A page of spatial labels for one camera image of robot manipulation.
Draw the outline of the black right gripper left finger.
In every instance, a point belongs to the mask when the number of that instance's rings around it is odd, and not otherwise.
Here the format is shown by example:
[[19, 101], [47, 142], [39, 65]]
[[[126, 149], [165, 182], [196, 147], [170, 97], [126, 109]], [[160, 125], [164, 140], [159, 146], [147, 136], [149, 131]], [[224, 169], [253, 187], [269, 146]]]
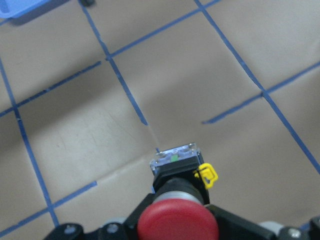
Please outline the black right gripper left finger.
[[85, 232], [78, 223], [64, 223], [55, 227], [46, 240], [137, 240], [137, 224], [143, 211], [154, 201], [155, 195], [149, 193], [124, 220], [113, 220], [91, 232]]

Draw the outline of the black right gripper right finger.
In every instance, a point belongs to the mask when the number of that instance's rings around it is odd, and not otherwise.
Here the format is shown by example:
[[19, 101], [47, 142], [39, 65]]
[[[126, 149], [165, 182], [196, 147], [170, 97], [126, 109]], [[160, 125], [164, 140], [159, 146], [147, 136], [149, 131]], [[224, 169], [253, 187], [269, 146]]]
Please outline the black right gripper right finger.
[[320, 238], [320, 218], [309, 220], [308, 229], [283, 226], [278, 232], [267, 229], [216, 205], [205, 206], [215, 217], [219, 240], [318, 240]]

